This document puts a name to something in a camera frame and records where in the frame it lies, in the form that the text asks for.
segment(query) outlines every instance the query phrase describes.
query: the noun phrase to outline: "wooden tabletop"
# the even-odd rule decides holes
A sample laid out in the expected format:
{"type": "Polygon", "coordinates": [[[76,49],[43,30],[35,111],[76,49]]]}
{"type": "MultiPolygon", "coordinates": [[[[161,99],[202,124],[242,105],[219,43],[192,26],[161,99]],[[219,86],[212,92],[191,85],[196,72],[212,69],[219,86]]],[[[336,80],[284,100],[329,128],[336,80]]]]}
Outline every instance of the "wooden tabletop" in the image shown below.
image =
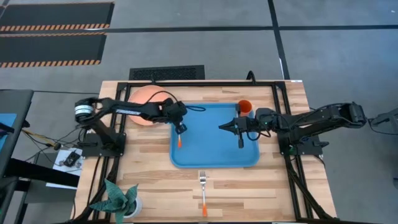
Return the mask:
{"type": "MultiPolygon", "coordinates": [[[[103,82],[99,97],[114,98],[117,83],[117,81],[103,82]]],[[[286,81],[286,87],[292,113],[308,111],[303,83],[286,81]]],[[[186,103],[235,103],[245,99],[253,104],[254,110],[258,107],[275,109],[272,90],[267,86],[190,86],[165,89],[186,103]]],[[[104,123],[109,124],[110,118],[110,115],[105,116],[104,123]]],[[[179,169],[170,161],[170,125],[139,126],[127,118],[125,132],[126,149],[120,160],[116,184],[124,192],[131,186],[139,184],[138,196],[144,204],[138,217],[125,222],[295,220],[285,162],[279,153],[275,133],[272,133],[271,138],[259,139],[260,159],[254,167],[205,169],[208,217],[204,218],[201,211],[199,170],[179,169]]],[[[97,158],[89,158],[84,161],[75,198],[77,215],[86,207],[96,160],[97,158]]],[[[322,163],[313,156],[302,156],[302,160],[309,191],[327,213],[335,216],[322,163]]],[[[102,160],[98,166],[92,195],[98,188],[101,163],[102,160]]],[[[302,195],[298,189],[297,192],[301,213],[305,217],[302,195]]]]}

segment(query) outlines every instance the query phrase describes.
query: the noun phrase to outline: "concrete floor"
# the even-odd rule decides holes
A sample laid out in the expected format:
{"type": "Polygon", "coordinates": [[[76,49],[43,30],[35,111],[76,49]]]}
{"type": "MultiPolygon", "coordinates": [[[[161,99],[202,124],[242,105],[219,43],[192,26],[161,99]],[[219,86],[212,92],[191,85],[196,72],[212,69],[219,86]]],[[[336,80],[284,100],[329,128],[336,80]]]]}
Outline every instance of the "concrete floor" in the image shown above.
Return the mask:
{"type": "MultiPolygon", "coordinates": [[[[87,2],[83,0],[11,0],[87,2]]],[[[398,2],[371,0],[277,0],[280,26],[398,24],[398,2]]],[[[117,0],[111,28],[173,26],[271,26],[265,0],[117,0]]],[[[313,108],[355,101],[367,117],[398,106],[398,30],[298,30],[281,32],[291,79],[303,80],[313,108]]],[[[108,35],[98,66],[6,68],[0,88],[99,92],[103,80],[126,80],[129,68],[205,65],[207,79],[282,79],[273,31],[174,32],[108,35]]],[[[89,95],[35,93],[31,130],[57,138],[73,129],[73,104],[89,95]]],[[[389,131],[388,126],[380,127],[389,131]]],[[[330,141],[325,163],[338,216],[343,220],[396,223],[398,138],[362,129],[323,134],[330,141]]],[[[13,157],[37,152],[21,136],[13,157]]],[[[5,223],[14,220],[15,194],[5,223]]],[[[68,219],[68,202],[29,205],[24,223],[68,219]]]]}

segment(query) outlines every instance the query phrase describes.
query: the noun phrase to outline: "orange cup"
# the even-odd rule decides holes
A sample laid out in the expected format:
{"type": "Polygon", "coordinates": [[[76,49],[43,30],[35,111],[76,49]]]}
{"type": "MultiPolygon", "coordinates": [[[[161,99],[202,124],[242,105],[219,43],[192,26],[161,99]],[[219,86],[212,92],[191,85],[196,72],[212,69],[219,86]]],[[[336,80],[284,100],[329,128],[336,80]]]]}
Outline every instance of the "orange cup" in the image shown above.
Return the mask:
{"type": "Polygon", "coordinates": [[[249,115],[250,111],[252,110],[252,105],[248,100],[241,100],[238,102],[239,106],[241,107],[241,116],[249,115]]]}

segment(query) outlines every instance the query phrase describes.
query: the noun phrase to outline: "white label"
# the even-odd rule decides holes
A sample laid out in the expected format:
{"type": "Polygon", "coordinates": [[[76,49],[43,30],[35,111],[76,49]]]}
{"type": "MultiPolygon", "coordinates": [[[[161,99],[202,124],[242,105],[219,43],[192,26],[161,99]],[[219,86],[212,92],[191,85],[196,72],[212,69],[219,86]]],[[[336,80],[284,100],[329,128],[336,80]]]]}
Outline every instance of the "white label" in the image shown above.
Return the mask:
{"type": "Polygon", "coordinates": [[[141,112],[137,112],[137,111],[128,111],[128,110],[116,110],[117,113],[121,113],[121,114],[131,114],[131,115],[140,115],[141,112]]]}

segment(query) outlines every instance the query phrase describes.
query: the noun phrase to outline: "fork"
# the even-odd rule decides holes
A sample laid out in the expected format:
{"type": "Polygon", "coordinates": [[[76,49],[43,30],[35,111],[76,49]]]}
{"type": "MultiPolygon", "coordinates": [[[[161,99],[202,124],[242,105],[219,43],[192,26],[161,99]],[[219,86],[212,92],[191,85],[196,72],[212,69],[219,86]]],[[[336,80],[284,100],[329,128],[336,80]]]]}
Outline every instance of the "fork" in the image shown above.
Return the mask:
{"type": "Polygon", "coordinates": [[[199,180],[200,180],[201,191],[202,191],[202,195],[203,195],[202,213],[203,213],[203,217],[207,217],[206,196],[205,196],[205,185],[206,185],[206,173],[205,173],[205,171],[200,171],[199,180]]]}

